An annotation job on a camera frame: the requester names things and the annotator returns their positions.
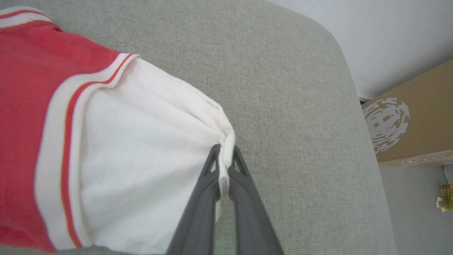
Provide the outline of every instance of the yellow plaid fabric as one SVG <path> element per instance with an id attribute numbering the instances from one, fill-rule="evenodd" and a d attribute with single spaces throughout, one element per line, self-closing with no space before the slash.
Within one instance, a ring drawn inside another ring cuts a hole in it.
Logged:
<path id="1" fill-rule="evenodd" d="M 443 209 L 446 211 L 453 210 L 453 185 L 441 185 L 440 195 L 443 200 Z"/>

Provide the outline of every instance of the striped trim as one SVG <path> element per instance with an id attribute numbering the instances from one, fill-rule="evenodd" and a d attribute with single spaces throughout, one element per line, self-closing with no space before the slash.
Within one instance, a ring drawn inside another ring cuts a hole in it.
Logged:
<path id="1" fill-rule="evenodd" d="M 136 57 L 120 53 L 98 73 L 66 79 L 49 103 L 34 188 L 49 239 L 57 250 L 93 244 L 83 224 L 79 192 L 83 111 L 91 93 L 100 87 L 114 87 L 127 64 Z"/>
<path id="2" fill-rule="evenodd" d="M 17 6 L 0 10 L 0 28 L 25 24 L 31 21 L 50 19 L 40 10 L 32 7 Z"/>

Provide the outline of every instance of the white print on cardboard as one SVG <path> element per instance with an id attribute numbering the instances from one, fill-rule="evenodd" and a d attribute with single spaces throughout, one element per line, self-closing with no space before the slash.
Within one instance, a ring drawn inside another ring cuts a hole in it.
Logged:
<path id="1" fill-rule="evenodd" d="M 409 125 L 409 107 L 397 98 L 379 99 L 363 109 L 363 114 L 375 153 L 395 145 Z"/>
<path id="2" fill-rule="evenodd" d="M 453 151 L 435 152 L 401 161 L 402 166 L 408 167 L 432 163 L 439 163 L 439 165 L 453 164 Z"/>

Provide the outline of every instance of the red fabric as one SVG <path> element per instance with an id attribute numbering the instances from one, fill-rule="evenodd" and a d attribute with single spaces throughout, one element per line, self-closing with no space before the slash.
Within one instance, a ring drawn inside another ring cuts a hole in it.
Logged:
<path id="1" fill-rule="evenodd" d="M 99 72 L 118 54 L 47 21 L 0 28 L 0 244 L 55 251 L 34 200 L 46 110 L 65 79 Z"/>

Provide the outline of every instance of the red stripe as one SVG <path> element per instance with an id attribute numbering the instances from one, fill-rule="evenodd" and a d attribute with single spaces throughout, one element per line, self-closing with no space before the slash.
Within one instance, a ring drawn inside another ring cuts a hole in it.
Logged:
<path id="1" fill-rule="evenodd" d="M 38 11 L 35 11 L 35 10 L 17 10 L 17 11 L 13 11 L 13 12 L 10 12 L 10 13 L 7 13 L 7 14 L 0 15 L 0 19 L 9 18 L 9 17 L 16 16 L 16 15 L 19 15 L 19 14 L 22 14 L 22 13 L 36 13 L 36 14 L 39 14 L 39 15 L 42 15 L 42 16 L 46 17 L 46 15 L 44 15 L 44 13 L 38 12 Z"/>
<path id="2" fill-rule="evenodd" d="M 66 111 L 66 121 L 65 121 L 65 134 L 64 134 L 64 149 L 63 149 L 63 162 L 62 162 L 62 176 L 61 176 L 61 194 L 62 194 L 62 200 L 63 200 L 63 206 L 64 206 L 64 212 L 66 215 L 66 222 L 67 222 L 67 230 L 69 233 L 69 236 L 71 237 L 72 241 L 74 242 L 74 245 L 79 248 L 82 247 L 82 244 L 77 237 L 75 228 L 74 228 L 74 222 L 72 219 L 72 213 L 71 213 L 71 202 L 69 199 L 69 154 L 71 150 L 71 134 L 72 134 L 72 117 L 74 114 L 74 108 L 77 103 L 77 100 L 79 96 L 82 94 L 83 90 L 85 90 L 88 86 L 95 84 L 95 83 L 102 83 L 102 84 L 107 84 L 111 82 L 118 71 L 120 70 L 121 66 L 124 64 L 124 62 L 131 56 L 132 54 L 129 54 L 123 62 L 119 65 L 119 67 L 116 69 L 116 71 L 113 73 L 113 75 L 106 81 L 103 82 L 98 82 L 98 81 L 93 81 L 93 82 L 88 82 L 83 84 L 75 93 L 72 95 L 71 100 L 69 101 L 69 105 L 67 107 Z"/>

